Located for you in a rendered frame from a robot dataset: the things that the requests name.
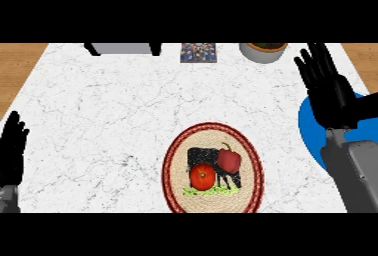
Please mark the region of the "blue plate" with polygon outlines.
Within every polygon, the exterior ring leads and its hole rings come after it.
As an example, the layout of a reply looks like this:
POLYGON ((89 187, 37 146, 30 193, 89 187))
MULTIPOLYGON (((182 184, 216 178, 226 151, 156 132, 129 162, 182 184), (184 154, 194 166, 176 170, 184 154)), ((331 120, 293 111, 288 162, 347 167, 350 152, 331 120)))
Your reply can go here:
MULTIPOLYGON (((327 131, 316 122, 309 99, 303 100, 299 110, 299 129, 312 157, 325 168, 321 150, 327 146, 327 131)), ((346 133, 345 138, 349 143, 373 141, 378 144, 378 118, 362 120, 358 128, 346 133)))

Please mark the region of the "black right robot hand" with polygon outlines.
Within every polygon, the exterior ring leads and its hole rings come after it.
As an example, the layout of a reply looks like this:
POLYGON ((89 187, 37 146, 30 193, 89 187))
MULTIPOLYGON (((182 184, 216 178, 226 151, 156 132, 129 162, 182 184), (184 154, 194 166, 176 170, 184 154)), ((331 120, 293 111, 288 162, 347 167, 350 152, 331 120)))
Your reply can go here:
POLYGON ((309 43, 294 58, 314 116, 325 129, 356 129, 358 122, 378 118, 378 92, 361 98, 350 82, 339 73, 331 53, 324 43, 309 43))

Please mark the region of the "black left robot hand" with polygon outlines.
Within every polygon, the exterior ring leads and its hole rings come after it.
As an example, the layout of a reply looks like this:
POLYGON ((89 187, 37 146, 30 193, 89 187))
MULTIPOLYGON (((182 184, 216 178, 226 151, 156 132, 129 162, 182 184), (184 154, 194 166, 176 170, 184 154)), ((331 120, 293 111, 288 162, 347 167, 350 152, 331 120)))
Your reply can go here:
POLYGON ((29 133, 20 113, 12 111, 0 135, 0 187, 23 182, 29 133))

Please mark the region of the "oval woven placemat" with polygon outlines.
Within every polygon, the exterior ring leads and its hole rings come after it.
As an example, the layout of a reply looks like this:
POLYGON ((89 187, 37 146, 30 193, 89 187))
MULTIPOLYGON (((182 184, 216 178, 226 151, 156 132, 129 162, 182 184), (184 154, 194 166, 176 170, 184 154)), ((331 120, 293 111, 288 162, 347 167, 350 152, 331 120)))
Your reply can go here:
POLYGON ((265 175, 254 146, 243 133, 231 126, 206 122, 190 127, 176 137, 163 164, 163 190, 175 213, 253 213, 263 198, 265 175), (241 155, 241 167, 235 174, 218 164, 219 150, 241 155), (209 164, 216 171, 216 182, 207 191, 191 185, 191 170, 209 164))

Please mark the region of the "grey plant pot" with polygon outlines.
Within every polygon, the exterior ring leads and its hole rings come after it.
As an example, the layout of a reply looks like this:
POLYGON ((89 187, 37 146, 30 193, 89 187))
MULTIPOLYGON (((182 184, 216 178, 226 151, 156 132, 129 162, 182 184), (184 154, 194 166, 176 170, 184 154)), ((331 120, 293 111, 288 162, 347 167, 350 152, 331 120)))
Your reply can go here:
POLYGON ((249 60, 260 64, 277 62, 285 52, 288 44, 284 43, 280 48, 262 48, 253 43, 241 43, 240 50, 249 60))

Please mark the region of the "red tomato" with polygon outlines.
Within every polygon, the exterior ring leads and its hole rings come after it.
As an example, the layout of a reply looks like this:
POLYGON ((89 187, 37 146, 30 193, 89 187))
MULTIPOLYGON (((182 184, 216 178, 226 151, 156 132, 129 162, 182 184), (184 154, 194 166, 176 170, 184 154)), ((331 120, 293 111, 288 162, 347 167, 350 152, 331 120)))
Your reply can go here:
POLYGON ((209 164, 198 164, 191 170, 191 185, 200 191, 213 188, 216 182, 216 171, 209 164))

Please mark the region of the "colourful patterned box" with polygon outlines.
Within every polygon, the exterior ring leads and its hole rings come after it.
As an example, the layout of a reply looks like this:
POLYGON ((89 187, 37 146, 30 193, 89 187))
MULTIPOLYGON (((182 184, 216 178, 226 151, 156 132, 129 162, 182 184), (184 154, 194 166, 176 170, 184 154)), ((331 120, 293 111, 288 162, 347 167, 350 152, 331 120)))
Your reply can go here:
POLYGON ((182 63, 216 63, 218 52, 215 43, 184 43, 181 48, 182 63))

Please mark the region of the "red bell pepper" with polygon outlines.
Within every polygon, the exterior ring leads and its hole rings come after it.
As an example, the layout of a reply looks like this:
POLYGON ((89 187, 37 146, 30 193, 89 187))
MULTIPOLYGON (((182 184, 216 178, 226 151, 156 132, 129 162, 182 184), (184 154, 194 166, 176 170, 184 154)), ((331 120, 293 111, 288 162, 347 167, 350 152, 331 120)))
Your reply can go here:
POLYGON ((232 150, 231 145, 223 142, 226 149, 219 150, 219 167, 231 174, 240 171, 241 155, 232 150))

